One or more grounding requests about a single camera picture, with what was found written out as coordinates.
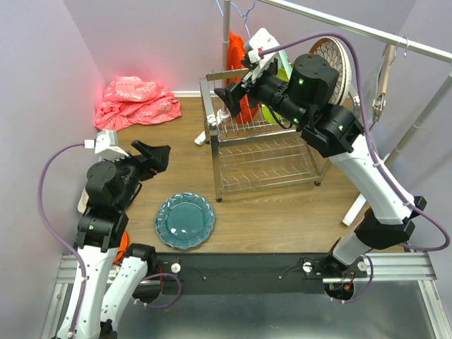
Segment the lime green plate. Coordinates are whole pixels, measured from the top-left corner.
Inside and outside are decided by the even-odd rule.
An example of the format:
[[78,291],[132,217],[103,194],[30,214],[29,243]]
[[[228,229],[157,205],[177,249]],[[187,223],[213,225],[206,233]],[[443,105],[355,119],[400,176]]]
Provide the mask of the lime green plate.
[[[287,77],[287,73],[284,68],[278,69],[277,77],[282,81],[286,81],[286,82],[289,81],[289,78]],[[277,120],[282,124],[286,123],[285,119],[282,116],[280,116],[277,112],[273,111],[273,114],[271,114],[269,108],[267,106],[265,106],[264,104],[261,105],[261,111],[262,111],[263,117],[270,124],[276,124]]]

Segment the teal scalloped plate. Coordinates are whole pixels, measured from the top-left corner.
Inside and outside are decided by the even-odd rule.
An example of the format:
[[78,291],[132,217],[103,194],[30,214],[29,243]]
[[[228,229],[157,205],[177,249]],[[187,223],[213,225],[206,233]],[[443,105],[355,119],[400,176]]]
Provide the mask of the teal scalloped plate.
[[155,231],[164,244],[188,250],[206,241],[213,231],[215,213],[208,200],[183,192],[167,198],[155,216]]

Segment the white ringed grey plate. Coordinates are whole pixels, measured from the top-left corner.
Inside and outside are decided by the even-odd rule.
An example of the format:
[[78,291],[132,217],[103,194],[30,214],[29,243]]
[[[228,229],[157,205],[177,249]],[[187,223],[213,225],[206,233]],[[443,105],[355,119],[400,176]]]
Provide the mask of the white ringed grey plate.
[[88,200],[89,200],[89,195],[86,192],[86,190],[83,189],[81,197],[79,198],[78,205],[77,205],[77,211],[79,213],[85,212],[85,209],[87,208]]

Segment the orange plate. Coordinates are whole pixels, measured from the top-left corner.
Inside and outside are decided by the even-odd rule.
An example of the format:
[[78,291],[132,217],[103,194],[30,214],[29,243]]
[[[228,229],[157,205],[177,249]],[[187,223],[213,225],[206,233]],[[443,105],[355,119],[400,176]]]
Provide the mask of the orange plate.
[[118,250],[119,258],[121,258],[124,255],[124,252],[126,251],[128,245],[129,245],[129,236],[128,236],[127,231],[125,231],[121,237],[121,242],[119,245],[119,250]]

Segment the large floral brown-rim plate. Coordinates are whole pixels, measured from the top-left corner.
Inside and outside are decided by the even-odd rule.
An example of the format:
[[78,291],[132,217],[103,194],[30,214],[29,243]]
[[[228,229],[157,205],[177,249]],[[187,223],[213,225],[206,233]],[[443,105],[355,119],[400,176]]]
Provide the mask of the large floral brown-rim plate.
[[347,52],[342,43],[334,37],[329,38],[334,39],[342,49],[344,66],[342,80],[341,81],[337,80],[330,102],[336,105],[343,105],[350,89],[350,84],[352,80],[352,68],[349,56],[347,55]]

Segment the pale blue rectangular dish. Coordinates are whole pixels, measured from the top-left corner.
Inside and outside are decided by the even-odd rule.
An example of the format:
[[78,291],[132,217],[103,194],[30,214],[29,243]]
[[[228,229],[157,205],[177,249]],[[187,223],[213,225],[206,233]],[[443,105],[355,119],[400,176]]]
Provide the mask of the pale blue rectangular dish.
[[285,70],[285,74],[289,78],[292,74],[292,67],[287,57],[285,50],[280,50],[277,54],[278,65]]

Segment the small floral brown-rim plate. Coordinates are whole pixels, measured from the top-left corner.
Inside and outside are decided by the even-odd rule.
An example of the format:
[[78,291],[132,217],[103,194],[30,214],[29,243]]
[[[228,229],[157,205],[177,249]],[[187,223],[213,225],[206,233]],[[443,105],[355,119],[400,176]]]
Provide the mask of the small floral brown-rim plate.
[[343,53],[339,44],[334,39],[325,37],[318,40],[311,47],[310,53],[323,57],[339,73],[338,80],[342,80],[344,71]]

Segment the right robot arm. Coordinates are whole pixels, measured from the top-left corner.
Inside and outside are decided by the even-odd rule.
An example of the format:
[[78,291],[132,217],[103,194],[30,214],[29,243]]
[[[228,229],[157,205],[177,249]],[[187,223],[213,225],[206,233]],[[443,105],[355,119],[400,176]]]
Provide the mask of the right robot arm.
[[215,94],[232,116],[241,112],[244,96],[251,105],[262,104],[275,110],[301,133],[302,139],[349,177],[366,198],[369,209],[348,236],[339,239],[319,261],[319,270],[335,277],[372,249],[407,242],[415,230],[413,218],[427,204],[421,196],[396,195],[382,174],[384,163],[371,153],[363,125],[347,108],[331,103],[330,98],[339,73],[322,57],[302,54],[295,60],[291,77],[283,81],[276,76],[276,62],[259,75],[251,66],[239,82],[216,88]]

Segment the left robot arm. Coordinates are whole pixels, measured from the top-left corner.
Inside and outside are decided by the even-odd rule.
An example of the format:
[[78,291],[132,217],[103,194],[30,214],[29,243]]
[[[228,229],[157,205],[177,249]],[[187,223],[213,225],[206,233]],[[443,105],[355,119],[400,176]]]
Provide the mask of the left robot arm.
[[116,338],[119,320],[142,279],[156,272],[155,248],[134,244],[125,251],[121,270],[112,283],[109,272],[129,218],[126,214],[141,183],[164,172],[168,145],[133,141],[132,155],[106,136],[88,141],[101,160],[87,172],[88,202],[77,226],[78,268],[58,338]]

